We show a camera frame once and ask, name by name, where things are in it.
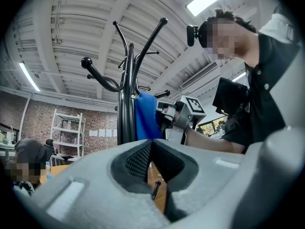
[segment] air vent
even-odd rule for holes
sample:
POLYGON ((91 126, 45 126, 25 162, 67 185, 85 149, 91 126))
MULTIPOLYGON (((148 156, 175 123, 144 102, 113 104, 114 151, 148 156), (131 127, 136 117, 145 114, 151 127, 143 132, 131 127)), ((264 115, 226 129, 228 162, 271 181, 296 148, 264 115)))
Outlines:
POLYGON ((209 73, 210 71, 212 71, 216 67, 217 67, 216 62, 213 62, 213 63, 209 64, 208 66, 203 68, 201 71, 199 71, 197 74, 195 74, 193 77, 191 77, 186 82, 184 82, 181 85, 181 88, 184 89, 184 88, 188 87, 189 85, 196 82, 197 80, 199 80, 201 77, 203 77, 204 75, 206 75, 207 73, 209 73))

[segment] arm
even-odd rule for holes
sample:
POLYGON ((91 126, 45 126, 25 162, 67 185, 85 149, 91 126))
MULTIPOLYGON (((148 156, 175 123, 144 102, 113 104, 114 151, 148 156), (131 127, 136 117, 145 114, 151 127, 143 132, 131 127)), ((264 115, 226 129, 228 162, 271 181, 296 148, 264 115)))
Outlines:
POLYGON ((229 142, 224 139, 213 139, 206 137, 199 132, 187 127, 185 130, 186 133, 186 145, 196 148, 202 148, 206 150, 213 150, 219 152, 229 152, 229 153, 238 153, 241 154, 244 146, 229 142))

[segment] blue cloth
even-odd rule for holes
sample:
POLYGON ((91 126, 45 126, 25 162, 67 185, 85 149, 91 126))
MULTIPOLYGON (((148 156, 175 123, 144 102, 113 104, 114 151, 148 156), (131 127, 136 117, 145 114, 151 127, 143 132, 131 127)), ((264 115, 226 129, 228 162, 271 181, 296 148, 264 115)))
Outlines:
POLYGON ((135 121, 138 140, 162 139, 156 122, 157 99, 145 92, 135 100, 135 121))

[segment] white shelving unit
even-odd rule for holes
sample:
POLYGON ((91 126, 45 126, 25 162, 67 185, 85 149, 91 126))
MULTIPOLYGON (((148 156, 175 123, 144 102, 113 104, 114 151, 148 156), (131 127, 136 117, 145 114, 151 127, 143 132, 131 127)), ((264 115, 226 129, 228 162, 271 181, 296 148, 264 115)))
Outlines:
POLYGON ((61 114, 57 112, 57 109, 54 111, 54 116, 52 120, 52 127, 51 127, 51 134, 50 134, 50 139, 53 139, 53 133, 54 131, 59 131, 59 139, 61 137, 62 132, 67 132, 67 133, 75 133, 77 134, 77 143, 67 143, 67 142, 61 142, 60 140, 54 140, 53 144, 59 145, 58 147, 58 152, 56 155, 51 155, 51 162, 50 165, 52 166, 52 158, 55 159, 55 165, 57 165, 57 159, 61 160, 68 160, 68 161, 77 161, 81 157, 84 156, 84 133, 85 133, 85 123, 86 123, 86 118, 82 117, 82 113, 79 114, 79 116, 73 116, 73 115, 68 115, 68 114, 61 114), (60 117, 61 121, 57 126, 54 126, 55 118, 60 117), (65 129, 62 127, 62 122, 63 121, 71 121, 71 122, 78 122, 78 130, 71 130, 71 129, 65 129), (69 146, 69 147, 75 147, 77 148, 77 155, 66 155, 66 154, 61 154, 60 153, 60 147, 61 146, 69 146), (65 159, 65 156, 72 156, 73 158, 65 159))

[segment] hair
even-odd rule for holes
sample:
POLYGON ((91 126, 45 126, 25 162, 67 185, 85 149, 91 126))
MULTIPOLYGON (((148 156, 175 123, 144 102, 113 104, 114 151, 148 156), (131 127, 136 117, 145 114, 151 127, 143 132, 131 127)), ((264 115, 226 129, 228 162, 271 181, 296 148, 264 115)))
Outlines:
POLYGON ((214 18, 230 20, 230 21, 235 22, 236 24, 244 27, 248 31, 256 33, 256 28, 253 25, 250 25, 251 21, 245 21, 241 17, 234 15, 231 10, 224 11, 222 9, 216 9, 215 13, 216 13, 216 15, 213 16, 214 18))

